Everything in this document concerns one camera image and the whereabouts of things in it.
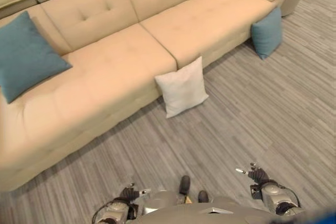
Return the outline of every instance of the floor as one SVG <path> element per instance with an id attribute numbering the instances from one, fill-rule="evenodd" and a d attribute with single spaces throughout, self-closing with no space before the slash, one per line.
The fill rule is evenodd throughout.
<path id="1" fill-rule="evenodd" d="M 165 119 L 151 103 L 11 193 L 0 195 L 0 223 L 90 223 L 125 184 L 201 189 L 244 206 L 251 180 L 235 172 L 256 161 L 292 188 L 302 206 L 335 204 L 335 42 L 333 0 L 302 0 L 283 19 L 283 43 L 265 61 L 249 42 L 204 72 L 209 98 Z"/>

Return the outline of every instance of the teal pillow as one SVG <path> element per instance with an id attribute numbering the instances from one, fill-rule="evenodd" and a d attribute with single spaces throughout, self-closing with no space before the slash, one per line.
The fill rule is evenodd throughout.
<path id="1" fill-rule="evenodd" d="M 252 24 L 251 37 L 257 54 L 266 59 L 281 43 L 281 10 L 275 8 L 261 21 Z"/>
<path id="2" fill-rule="evenodd" d="M 0 28 L 0 86 L 7 103 L 71 67 L 40 35 L 28 12 Z"/>

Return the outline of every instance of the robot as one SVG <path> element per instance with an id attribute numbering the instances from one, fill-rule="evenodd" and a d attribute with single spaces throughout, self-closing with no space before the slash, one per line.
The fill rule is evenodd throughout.
<path id="1" fill-rule="evenodd" d="M 253 199 L 260 199 L 269 212 L 240 206 L 227 197 L 209 200 L 206 191 L 198 195 L 198 203 L 191 203 L 188 198 L 190 178 L 183 176 L 178 193 L 160 191 L 143 207 L 138 216 L 138 205 L 134 200 L 150 192 L 150 189 L 134 190 L 134 184 L 127 186 L 120 197 L 102 206 L 93 216 L 92 224 L 278 224 L 297 223 L 293 216 L 301 215 L 304 210 L 295 193 L 270 179 L 267 173 L 251 163 L 251 170 L 246 172 L 236 169 L 254 180 L 250 186 Z"/>

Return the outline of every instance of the beige sofa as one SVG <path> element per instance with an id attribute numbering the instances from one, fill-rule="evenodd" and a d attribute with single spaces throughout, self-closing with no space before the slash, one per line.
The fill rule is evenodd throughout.
<path id="1" fill-rule="evenodd" d="M 283 0 L 50 0 L 27 9 L 73 68 L 11 104 L 0 95 L 0 190 L 13 190 L 161 93 L 154 76 L 204 67 Z M 0 20 L 0 27 L 17 14 Z"/>

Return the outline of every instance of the white pillow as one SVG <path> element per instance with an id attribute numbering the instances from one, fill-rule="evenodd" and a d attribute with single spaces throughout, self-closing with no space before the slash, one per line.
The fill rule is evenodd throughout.
<path id="1" fill-rule="evenodd" d="M 177 72 L 155 76 L 163 93 L 167 118 L 180 114 L 205 101 L 202 57 Z"/>

